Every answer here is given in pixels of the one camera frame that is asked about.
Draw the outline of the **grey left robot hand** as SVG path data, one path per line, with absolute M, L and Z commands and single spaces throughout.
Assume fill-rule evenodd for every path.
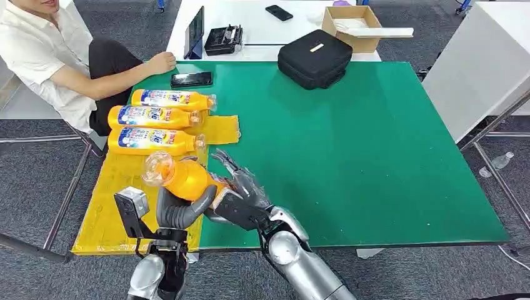
M 175 196 L 165 187 L 160 187 L 156 204 L 159 227 L 181 230 L 188 228 L 210 207 L 216 192 L 217 187 L 210 185 L 195 201 L 190 202 Z

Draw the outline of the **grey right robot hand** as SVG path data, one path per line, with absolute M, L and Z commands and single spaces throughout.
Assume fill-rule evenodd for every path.
M 248 204 L 263 210 L 271 206 L 264 188 L 256 181 L 255 175 L 248 168 L 239 166 L 226 151 L 219 148 L 211 154 L 211 157 L 226 168 L 231 177 L 225 177 L 224 181 Z

